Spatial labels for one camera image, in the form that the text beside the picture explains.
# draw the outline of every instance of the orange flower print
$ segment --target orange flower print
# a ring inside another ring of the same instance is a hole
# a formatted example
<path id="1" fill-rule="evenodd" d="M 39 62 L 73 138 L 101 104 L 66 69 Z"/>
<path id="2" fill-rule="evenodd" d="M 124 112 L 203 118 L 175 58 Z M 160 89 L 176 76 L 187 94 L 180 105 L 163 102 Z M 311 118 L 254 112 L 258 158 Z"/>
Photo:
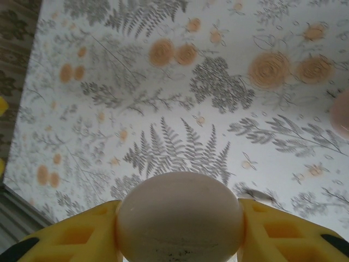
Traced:
<path id="1" fill-rule="evenodd" d="M 324 56 L 310 57 L 297 67 L 297 75 L 305 84 L 318 84 L 329 79 L 333 73 L 332 62 Z"/>
<path id="2" fill-rule="evenodd" d="M 122 129 L 119 133 L 119 138 L 120 138 L 120 141 L 122 143 L 125 143 L 126 142 L 126 138 L 128 136 L 128 133 L 127 133 L 127 130 L 126 129 Z"/>
<path id="3" fill-rule="evenodd" d="M 264 90 L 274 90 L 281 86 L 288 75 L 290 64 L 281 53 L 266 52 L 257 56 L 249 67 L 251 82 Z"/>
<path id="4" fill-rule="evenodd" d="M 166 38 L 156 41 L 149 51 L 149 61 L 156 67 L 163 67 L 173 58 L 173 43 Z"/>
<path id="5" fill-rule="evenodd" d="M 70 30 L 74 30 L 76 28 L 76 25 L 74 23 L 71 24 L 71 26 L 69 27 Z"/>
<path id="6" fill-rule="evenodd" d="M 242 9 L 242 4 L 241 3 L 235 3 L 233 6 L 234 11 L 241 11 Z"/>
<path id="7" fill-rule="evenodd" d="M 56 106 L 57 106 L 57 102 L 56 102 L 56 101 L 52 101 L 52 103 L 51 103 L 51 109 L 52 109 L 52 110 L 56 109 Z"/>
<path id="8" fill-rule="evenodd" d="M 50 176 L 50 185 L 53 188 L 57 188 L 59 186 L 61 178 L 57 172 L 53 172 Z"/>
<path id="9" fill-rule="evenodd" d="M 192 44 L 185 44 L 176 50 L 174 58 L 182 66 L 188 66 L 194 62 L 196 56 L 196 47 Z"/>
<path id="10" fill-rule="evenodd" d="M 55 156 L 53 157 L 53 162 L 56 165 L 59 165 L 61 163 L 62 157 L 61 154 L 55 154 Z"/>
<path id="11" fill-rule="evenodd" d="M 47 131 L 47 132 L 52 131 L 52 126 L 47 126 L 47 127 L 45 128 L 45 131 Z"/>
<path id="12" fill-rule="evenodd" d="M 81 65 L 75 68 L 74 79 L 80 81 L 83 78 L 84 74 L 85 74 L 85 67 Z"/>
<path id="13" fill-rule="evenodd" d="M 103 112 L 99 113 L 97 116 L 98 122 L 102 124 L 105 120 L 105 114 Z"/>
<path id="14" fill-rule="evenodd" d="M 117 159 L 116 157 L 113 157 L 112 159 L 110 159 L 109 164 L 110 164 L 111 166 L 120 165 L 120 160 Z"/>
<path id="15" fill-rule="evenodd" d="M 51 15 L 51 18 L 54 20 L 58 17 L 58 11 L 54 12 L 52 15 Z"/>
<path id="16" fill-rule="evenodd" d="M 37 180 L 39 185 L 41 186 L 46 185 L 48 179 L 49 179 L 49 170 L 47 169 L 47 166 L 46 165 L 39 166 L 37 171 Z"/>
<path id="17" fill-rule="evenodd" d="M 59 74 L 59 78 L 62 83 L 66 84 L 71 80 L 73 76 L 73 68 L 70 64 L 64 64 L 61 68 L 61 72 Z"/>
<path id="18" fill-rule="evenodd" d="M 186 30 L 190 33 L 195 33 L 200 30 L 201 21 L 199 18 L 190 19 L 188 24 L 186 25 Z"/>
<path id="19" fill-rule="evenodd" d="M 65 27 L 68 23 L 68 20 L 67 19 L 64 19 L 63 22 L 62 22 L 62 26 Z"/>
<path id="20" fill-rule="evenodd" d="M 87 51 L 86 47 L 83 46 L 83 47 L 80 48 L 79 51 L 77 52 L 77 56 L 79 56 L 79 57 L 84 57 L 85 54 L 86 54 L 86 51 Z"/>
<path id="21" fill-rule="evenodd" d="M 317 41 L 324 38 L 327 26 L 325 24 L 308 25 L 308 28 L 304 31 L 303 37 L 306 41 Z"/>
<path id="22" fill-rule="evenodd" d="M 311 176 L 321 176 L 324 172 L 329 172 L 328 169 L 322 166 L 322 163 L 317 165 L 304 165 L 308 169 L 308 173 Z"/>

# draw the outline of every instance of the black rubber pad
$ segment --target black rubber pad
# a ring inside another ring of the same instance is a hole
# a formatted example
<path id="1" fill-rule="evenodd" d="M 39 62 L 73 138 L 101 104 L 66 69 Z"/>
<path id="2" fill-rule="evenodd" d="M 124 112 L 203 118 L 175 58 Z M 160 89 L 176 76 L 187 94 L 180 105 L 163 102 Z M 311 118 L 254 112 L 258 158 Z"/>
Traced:
<path id="1" fill-rule="evenodd" d="M 349 258 L 349 242 L 333 235 L 323 234 L 321 236 L 328 243 L 330 243 L 332 246 L 334 246 L 336 249 L 338 249 L 340 252 L 342 252 Z"/>
<path id="2" fill-rule="evenodd" d="M 17 262 L 24 256 L 33 246 L 39 242 L 39 238 L 31 237 L 24 241 L 8 248 L 4 253 L 0 255 L 1 262 Z"/>

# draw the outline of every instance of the white egg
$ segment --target white egg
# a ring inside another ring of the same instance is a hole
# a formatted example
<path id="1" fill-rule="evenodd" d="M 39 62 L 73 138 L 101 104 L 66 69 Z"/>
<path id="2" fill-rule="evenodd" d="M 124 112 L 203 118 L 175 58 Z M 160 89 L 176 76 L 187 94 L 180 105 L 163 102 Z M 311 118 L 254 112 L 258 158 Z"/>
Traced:
<path id="1" fill-rule="evenodd" d="M 145 180 L 117 210 L 117 243 L 130 262 L 225 262 L 243 242 L 243 211 L 219 181 L 192 172 Z"/>

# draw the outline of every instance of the orange rose print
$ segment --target orange rose print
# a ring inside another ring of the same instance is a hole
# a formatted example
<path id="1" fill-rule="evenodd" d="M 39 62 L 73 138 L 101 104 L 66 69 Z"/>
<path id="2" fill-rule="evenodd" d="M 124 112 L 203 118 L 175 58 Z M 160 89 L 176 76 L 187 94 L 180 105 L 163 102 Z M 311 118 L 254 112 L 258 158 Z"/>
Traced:
<path id="1" fill-rule="evenodd" d="M 264 90 L 273 90 L 281 86 L 290 74 L 290 64 L 281 53 L 262 53 L 249 67 L 251 82 Z"/>
<path id="2" fill-rule="evenodd" d="M 81 65 L 75 68 L 74 79 L 80 81 L 83 78 L 84 74 L 85 74 L 85 67 Z"/>
<path id="3" fill-rule="evenodd" d="M 70 81 L 73 76 L 73 69 L 70 64 L 65 64 L 61 68 L 61 72 L 59 74 L 59 78 L 62 83 L 66 84 Z"/>
<path id="4" fill-rule="evenodd" d="M 79 57 L 84 57 L 85 54 L 86 54 L 86 51 L 87 51 L 86 47 L 83 46 L 83 47 L 80 48 L 79 51 L 77 52 L 77 56 L 79 56 Z"/>
<path id="5" fill-rule="evenodd" d="M 53 162 L 56 165 L 59 165 L 61 163 L 62 157 L 61 154 L 55 154 L 55 156 L 53 157 Z"/>
<path id="6" fill-rule="evenodd" d="M 326 27 L 322 24 L 309 25 L 308 29 L 304 31 L 303 37 L 307 41 L 316 41 L 322 39 L 325 35 Z"/>
<path id="7" fill-rule="evenodd" d="M 57 188 L 59 186 L 61 178 L 57 172 L 53 172 L 50 176 L 50 185 L 53 188 Z"/>
<path id="8" fill-rule="evenodd" d="M 324 56 L 310 57 L 297 67 L 299 79 L 310 85 L 326 81 L 332 72 L 332 63 Z"/>
<path id="9" fill-rule="evenodd" d="M 120 138 L 120 141 L 122 143 L 126 142 L 126 138 L 128 136 L 128 133 L 127 133 L 127 130 L 126 129 L 122 129 L 119 133 L 119 138 Z"/>
<path id="10" fill-rule="evenodd" d="M 46 165 L 39 166 L 37 171 L 38 183 L 41 186 L 44 186 L 47 184 L 48 179 L 49 179 L 49 170 L 47 169 L 47 166 Z"/>
<path id="11" fill-rule="evenodd" d="M 201 27 L 201 21 L 199 18 L 194 18 L 194 19 L 190 19 L 188 24 L 186 25 L 186 30 L 188 30 L 188 32 L 190 33 L 194 33 L 199 31 Z"/>
<path id="12" fill-rule="evenodd" d="M 156 67 L 167 65 L 173 58 L 173 44 L 170 40 L 164 38 L 156 41 L 150 51 L 149 60 Z"/>
<path id="13" fill-rule="evenodd" d="M 188 66 L 194 62 L 196 56 L 197 56 L 196 47 L 193 46 L 192 44 L 185 44 L 180 46 L 176 50 L 176 54 L 174 58 L 179 64 L 183 66 Z"/>

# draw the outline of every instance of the floral wallpaper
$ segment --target floral wallpaper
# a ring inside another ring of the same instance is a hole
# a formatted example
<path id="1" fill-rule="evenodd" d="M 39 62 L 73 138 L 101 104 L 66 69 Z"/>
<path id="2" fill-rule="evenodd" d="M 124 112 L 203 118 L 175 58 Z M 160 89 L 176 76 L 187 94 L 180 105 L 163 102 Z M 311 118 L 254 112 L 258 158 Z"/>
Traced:
<path id="1" fill-rule="evenodd" d="M 328 113 L 349 85 L 348 12 L 345 0 L 46 0 L 5 183 L 60 221 L 194 171 L 349 239 L 349 143 Z"/>

